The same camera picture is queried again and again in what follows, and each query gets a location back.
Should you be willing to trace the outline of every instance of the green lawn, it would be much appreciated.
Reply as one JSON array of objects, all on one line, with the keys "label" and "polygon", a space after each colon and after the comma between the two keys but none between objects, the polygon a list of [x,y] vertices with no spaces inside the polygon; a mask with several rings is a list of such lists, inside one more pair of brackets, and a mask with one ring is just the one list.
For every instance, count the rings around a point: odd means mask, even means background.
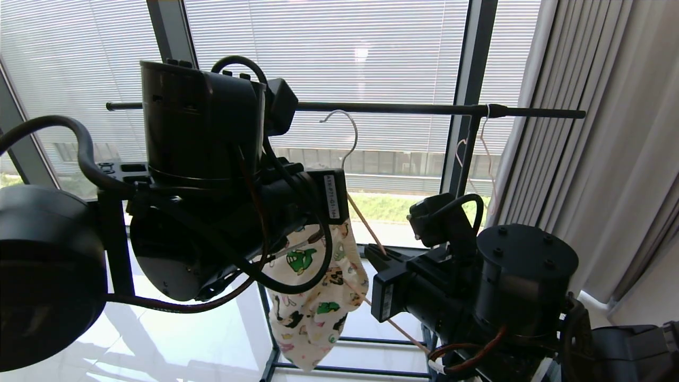
[{"label": "green lawn", "polygon": [[[409,198],[407,196],[363,194],[359,192],[353,192],[351,197],[354,199],[354,202],[356,202],[356,205],[359,207],[361,213],[366,219],[397,223],[406,223],[407,220],[405,217],[408,214],[408,209],[410,206],[421,200],[417,198]],[[482,198],[486,204],[490,202],[489,196],[482,196]],[[473,222],[474,217],[476,216],[476,204],[465,203],[462,208],[467,214],[469,221]],[[349,208],[349,212],[352,220],[359,219],[353,209]],[[484,210],[481,226],[485,224],[485,215],[486,211]]]}]

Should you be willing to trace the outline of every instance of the white floor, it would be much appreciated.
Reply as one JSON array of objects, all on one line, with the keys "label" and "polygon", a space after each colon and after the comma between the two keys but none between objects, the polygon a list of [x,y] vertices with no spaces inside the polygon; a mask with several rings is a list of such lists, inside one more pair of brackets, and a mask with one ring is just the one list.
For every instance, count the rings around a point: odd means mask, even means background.
[{"label": "white floor", "polygon": [[[372,278],[375,271],[365,265]],[[138,295],[159,296],[137,266],[134,280]],[[395,321],[421,339],[412,316],[404,313]],[[343,335],[404,339],[389,324],[377,323],[367,305],[349,314]],[[108,304],[70,347],[36,365],[0,373],[0,381],[249,382],[259,380],[270,351],[259,293],[252,286],[235,301],[195,315]],[[321,365],[426,372],[424,354],[414,346],[338,343]],[[273,380],[423,381],[289,369],[277,370]]]}]

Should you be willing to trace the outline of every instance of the garment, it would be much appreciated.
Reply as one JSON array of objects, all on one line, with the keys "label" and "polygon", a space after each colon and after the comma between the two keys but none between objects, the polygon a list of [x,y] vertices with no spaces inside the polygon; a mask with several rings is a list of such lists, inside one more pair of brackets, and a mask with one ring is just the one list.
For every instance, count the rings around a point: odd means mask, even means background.
[{"label": "garment", "polygon": [[[359,293],[368,292],[368,276],[361,264],[351,223],[331,226],[333,259],[323,280],[311,290],[287,295],[269,290],[269,313],[274,338],[283,356],[310,371],[332,350],[347,314],[361,305]],[[288,236],[292,245],[318,231],[306,226]],[[290,251],[265,266],[264,272],[287,284],[304,283],[318,272],[325,256],[325,238]]]}]

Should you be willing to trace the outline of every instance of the glossy floor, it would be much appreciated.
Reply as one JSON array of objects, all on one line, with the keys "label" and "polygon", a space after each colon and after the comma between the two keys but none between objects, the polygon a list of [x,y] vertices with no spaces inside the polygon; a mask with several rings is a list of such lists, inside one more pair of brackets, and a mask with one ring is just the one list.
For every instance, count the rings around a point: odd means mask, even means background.
[{"label": "glossy floor", "polygon": [[[366,269],[372,278],[375,271]],[[137,294],[160,293],[134,264]],[[395,321],[418,339],[420,324],[402,314]],[[343,335],[404,339],[379,324],[363,305],[349,314]],[[259,293],[250,287],[235,301],[209,312],[180,315],[110,303],[99,320],[70,347],[20,370],[0,373],[2,382],[217,382],[258,381],[271,341]],[[320,363],[326,366],[426,372],[414,346],[338,343]],[[397,377],[280,369],[273,381],[423,381]]]}]

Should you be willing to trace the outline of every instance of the curtain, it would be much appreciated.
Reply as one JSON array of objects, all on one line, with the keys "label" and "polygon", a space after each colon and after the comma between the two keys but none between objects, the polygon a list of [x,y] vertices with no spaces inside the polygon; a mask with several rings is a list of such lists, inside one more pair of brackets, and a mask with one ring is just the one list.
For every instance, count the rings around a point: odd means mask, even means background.
[{"label": "curtain", "polygon": [[539,226],[569,243],[571,289],[598,301],[630,288],[670,240],[679,173],[675,1],[560,1],[531,102],[584,120],[515,125],[492,222]]}]

